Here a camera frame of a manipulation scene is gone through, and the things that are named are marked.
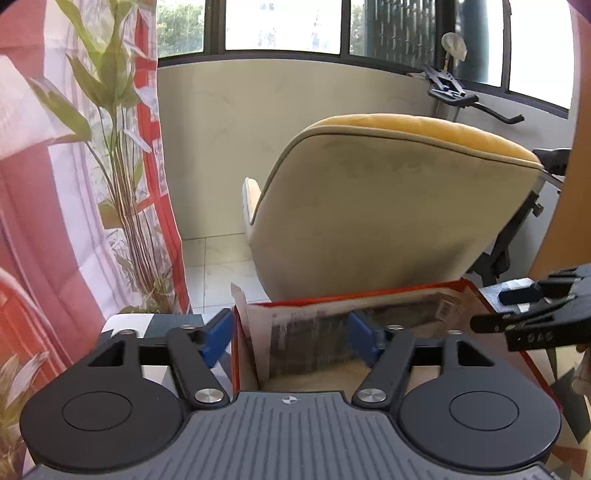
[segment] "yellow cushion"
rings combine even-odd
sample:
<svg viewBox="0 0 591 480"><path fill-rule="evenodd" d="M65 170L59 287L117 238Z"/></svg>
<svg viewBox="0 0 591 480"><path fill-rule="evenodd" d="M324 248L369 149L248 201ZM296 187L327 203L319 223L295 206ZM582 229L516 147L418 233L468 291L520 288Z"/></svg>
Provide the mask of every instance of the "yellow cushion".
<svg viewBox="0 0 591 480"><path fill-rule="evenodd" d="M511 140L470 125L457 124L441 118L402 115L400 113L358 113L355 115L331 116L316 122L311 128L322 125L347 125L407 132L436 138L437 140L481 152L540 163L538 157L532 152Z"/></svg>

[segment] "window frame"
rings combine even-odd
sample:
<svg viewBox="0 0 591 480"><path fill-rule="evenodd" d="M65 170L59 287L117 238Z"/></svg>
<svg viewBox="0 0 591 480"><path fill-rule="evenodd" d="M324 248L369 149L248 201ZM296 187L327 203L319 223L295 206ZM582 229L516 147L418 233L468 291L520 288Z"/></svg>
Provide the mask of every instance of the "window frame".
<svg viewBox="0 0 591 480"><path fill-rule="evenodd" d="M436 38L441 38L444 33L455 31L455 2L456 0L436 0L435 22ZM555 103L547 102L539 98L513 92L509 88L511 79L511 4L509 0L503 2L503 64L501 73L501 86L492 86L471 80L460 80L467 90L486 95L493 95L551 113L561 118L569 117L569 109ZM203 25L203 51L172 55L158 59L158 67L182 65L201 61L236 60L236 59L288 59L325 61L352 65L357 67L382 70L390 73L405 75L407 73L420 73L421 69L408 67L386 60L374 59L351 55L349 53L350 28L351 28L351 0L341 1L340 24L340 53L320 53L298 50L226 50L226 0L205 0L204 25ZM435 64L437 68L443 67L445 52L441 42L436 42Z"/></svg>

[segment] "white wall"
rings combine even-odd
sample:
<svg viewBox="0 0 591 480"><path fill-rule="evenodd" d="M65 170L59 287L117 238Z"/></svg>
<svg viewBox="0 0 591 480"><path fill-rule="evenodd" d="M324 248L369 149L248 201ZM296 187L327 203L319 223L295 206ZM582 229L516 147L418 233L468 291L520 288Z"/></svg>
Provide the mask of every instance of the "white wall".
<svg viewBox="0 0 591 480"><path fill-rule="evenodd" d="M223 60L158 69L165 167L181 237L243 232L244 178L252 177L262 187L282 149L305 127L344 113L428 116L433 101L426 89L424 81L407 76L307 60ZM470 108L462 110L457 121L529 149L572 145L573 110L563 119L478 95L505 116L522 113L525 122L504 125ZM577 92L574 98L577 105ZM556 201L556 190L546 186L540 199L544 213L528 218L512 245L512 267L504 277L526 275Z"/></svg>

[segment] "black circular pad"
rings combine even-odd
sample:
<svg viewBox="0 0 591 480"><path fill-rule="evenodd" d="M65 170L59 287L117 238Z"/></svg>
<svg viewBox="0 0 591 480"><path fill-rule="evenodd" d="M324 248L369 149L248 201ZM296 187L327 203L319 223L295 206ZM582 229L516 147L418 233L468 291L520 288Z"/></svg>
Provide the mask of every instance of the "black circular pad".
<svg viewBox="0 0 591 480"><path fill-rule="evenodd" d="M519 408L513 400L498 393L468 392L452 400L449 413L469 429L491 432L511 425L519 416Z"/></svg>
<svg viewBox="0 0 591 480"><path fill-rule="evenodd" d="M406 395L398 424L423 453L472 471L505 471L543 458L560 412L538 386L507 368L445 371Z"/></svg>
<svg viewBox="0 0 591 480"><path fill-rule="evenodd" d="M67 371L34 395L21 432L36 463L62 471L116 470L163 450L183 419L166 387L111 368Z"/></svg>
<svg viewBox="0 0 591 480"><path fill-rule="evenodd" d="M131 402L112 392L89 392L72 398L64 407L64 419L79 430L100 432L123 423L131 415Z"/></svg>

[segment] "wooden panel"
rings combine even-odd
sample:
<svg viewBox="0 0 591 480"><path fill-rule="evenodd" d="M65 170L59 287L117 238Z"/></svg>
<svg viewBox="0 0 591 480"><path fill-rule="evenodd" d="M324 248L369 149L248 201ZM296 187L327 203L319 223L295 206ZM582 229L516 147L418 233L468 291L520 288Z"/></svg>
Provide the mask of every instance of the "wooden panel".
<svg viewBox="0 0 591 480"><path fill-rule="evenodd" d="M591 24L579 14L577 24L579 114L564 188L530 269L530 277L536 279L552 270L591 262Z"/></svg>

